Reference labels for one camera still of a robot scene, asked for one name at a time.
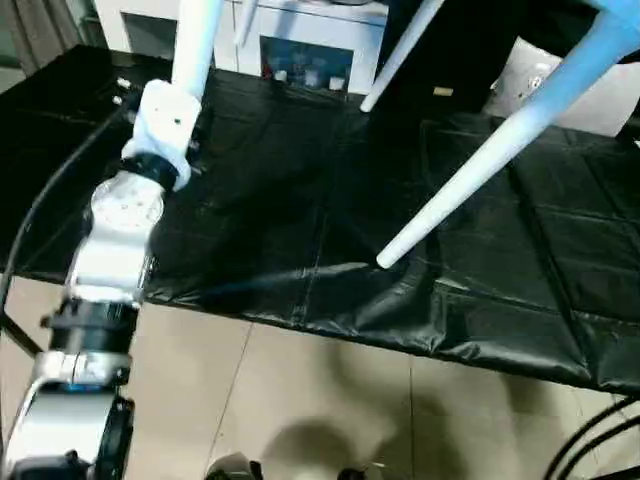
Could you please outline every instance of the white table leg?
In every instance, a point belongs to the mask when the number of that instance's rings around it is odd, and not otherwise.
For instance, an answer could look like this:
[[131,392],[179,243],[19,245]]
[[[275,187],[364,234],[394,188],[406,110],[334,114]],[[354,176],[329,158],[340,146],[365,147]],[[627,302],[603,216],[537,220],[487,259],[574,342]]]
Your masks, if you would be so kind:
[[640,29],[601,12],[571,51],[520,110],[509,117],[438,193],[382,250],[391,267],[476,190],[531,143],[622,57],[640,48]]
[[258,8],[258,0],[244,0],[242,2],[240,22],[233,38],[233,43],[240,48],[244,47],[244,42],[247,41],[247,35],[251,29],[251,22],[256,13],[256,8]]
[[420,8],[418,8],[409,26],[402,34],[402,37],[400,37],[400,41],[396,45],[396,48],[393,49],[380,75],[378,75],[375,82],[373,82],[369,95],[366,96],[362,105],[360,105],[360,110],[363,112],[371,111],[380,98],[380,95],[382,95],[393,79],[398,68],[400,68],[400,65],[402,65],[402,62],[405,61],[407,55],[409,55],[413,47],[418,43],[418,40],[420,40],[420,37],[431,23],[431,20],[433,20],[433,17],[435,17],[438,10],[440,10],[444,1],[445,0],[422,0]]
[[180,2],[171,83],[200,100],[209,75],[224,0]]

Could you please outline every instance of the white chair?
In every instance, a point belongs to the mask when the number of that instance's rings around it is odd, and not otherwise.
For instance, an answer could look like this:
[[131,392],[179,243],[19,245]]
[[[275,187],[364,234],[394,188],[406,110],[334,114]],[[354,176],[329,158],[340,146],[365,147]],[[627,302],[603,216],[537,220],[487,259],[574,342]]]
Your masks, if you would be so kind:
[[511,115],[380,252],[391,267],[531,143],[609,68],[640,49],[640,0],[589,0],[593,26],[547,80]]

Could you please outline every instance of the black wire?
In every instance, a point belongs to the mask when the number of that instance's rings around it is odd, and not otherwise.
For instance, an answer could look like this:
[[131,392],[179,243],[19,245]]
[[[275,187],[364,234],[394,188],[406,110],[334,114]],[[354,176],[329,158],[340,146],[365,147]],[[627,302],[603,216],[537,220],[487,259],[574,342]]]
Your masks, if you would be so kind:
[[47,198],[51,190],[62,179],[67,171],[73,166],[73,164],[82,157],[82,155],[89,149],[89,147],[102,135],[109,126],[111,126],[116,120],[122,117],[123,112],[129,107],[131,101],[124,101],[113,113],[111,113],[100,125],[98,125],[89,136],[76,148],[73,153],[67,157],[67,159],[58,167],[53,175],[47,180],[47,183],[42,188],[38,196],[35,198],[29,211],[25,215],[18,228],[18,232],[11,245],[9,251],[9,257],[7,258],[7,265],[0,280],[0,329],[6,330],[7,333],[13,338],[25,352],[31,356],[35,356],[40,353],[42,349],[34,342],[27,333],[20,328],[10,317],[7,315],[5,308],[7,305],[7,299],[9,297],[9,289],[11,288],[11,280],[15,274],[16,265],[18,262],[18,255],[20,254],[20,248],[24,242],[25,236],[31,228],[31,223],[38,212],[38,209]]
[[573,468],[576,466],[576,464],[580,460],[582,460],[582,458],[591,450],[599,447],[601,444],[603,444],[607,440],[610,440],[616,435],[619,435],[620,433],[626,430],[629,430],[630,428],[633,428],[637,425],[640,425],[640,415],[631,417],[626,422],[623,422],[620,425],[617,425],[611,428],[610,430],[607,430],[606,432],[598,435],[596,438],[594,438],[593,440],[588,442],[586,445],[584,445],[580,450],[578,450],[573,457],[571,457],[571,459],[567,462],[565,467],[560,472],[560,475],[558,475],[558,480],[567,480],[567,478],[569,478],[569,474],[571,473]]
[[552,479],[553,474],[558,468],[558,465],[560,465],[560,462],[563,460],[563,458],[566,456],[569,450],[571,450],[571,447],[573,447],[576,443],[578,443],[578,441],[582,437],[584,437],[584,435],[589,430],[591,430],[593,427],[598,425],[604,419],[610,417],[614,413],[619,412],[623,408],[626,408],[637,401],[638,401],[637,399],[631,398],[631,397],[627,397],[623,400],[620,400],[619,402],[614,403],[613,405],[605,408],[602,412],[597,414],[595,417],[593,417],[591,420],[585,423],[582,427],[580,427],[580,429],[576,433],[574,433],[571,436],[571,438],[569,438],[569,440],[566,441],[566,443],[562,446],[562,448],[558,451],[558,453],[556,453],[555,457],[553,457],[553,460],[551,460],[551,463],[547,468],[547,472],[544,475],[544,480]]
[[637,480],[640,478],[640,466],[625,468],[619,472],[593,477],[591,480]]

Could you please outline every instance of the beige floor tile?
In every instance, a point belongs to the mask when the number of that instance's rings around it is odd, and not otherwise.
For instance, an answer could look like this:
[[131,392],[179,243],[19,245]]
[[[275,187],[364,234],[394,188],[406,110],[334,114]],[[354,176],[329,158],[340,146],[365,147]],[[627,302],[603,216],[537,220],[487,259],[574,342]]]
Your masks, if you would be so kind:
[[[619,396],[614,397],[609,393],[586,389],[576,389],[576,393],[585,421],[607,408],[614,400],[622,398]],[[613,415],[602,422],[601,425],[594,428],[587,436],[587,439],[591,440],[605,430],[619,425],[626,419],[637,415],[640,415],[640,405],[634,404],[629,406],[623,412]],[[640,428],[634,427],[624,434],[612,438],[598,447],[594,451],[594,455],[597,464],[597,468],[593,472],[594,475],[603,475],[616,470],[640,465]]]
[[145,305],[131,350],[129,479],[200,479],[250,324]]
[[412,383],[416,479],[540,479],[581,422],[570,387],[424,358]]
[[25,79],[22,70],[17,68],[0,68],[0,93],[9,90]]
[[[62,288],[44,282],[15,277],[7,312],[38,344],[45,348],[49,333],[40,319],[60,303]],[[7,438],[22,397],[29,385],[33,359],[3,334],[0,340],[0,388],[2,391],[2,434]]]
[[255,325],[211,458],[241,451],[268,479],[334,480],[370,462],[409,478],[409,362]]

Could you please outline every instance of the table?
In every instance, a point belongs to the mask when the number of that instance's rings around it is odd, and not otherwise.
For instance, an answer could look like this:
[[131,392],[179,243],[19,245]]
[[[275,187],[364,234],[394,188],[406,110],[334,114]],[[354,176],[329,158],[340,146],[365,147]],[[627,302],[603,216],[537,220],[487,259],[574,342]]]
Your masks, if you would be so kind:
[[[77,47],[0,96],[0,252],[47,175],[157,59]],[[230,72],[189,187],[168,203],[149,300],[599,390],[638,393],[640,151],[552,128],[389,271],[385,241],[499,125],[358,110]],[[62,282],[111,129],[54,194],[19,273]]]

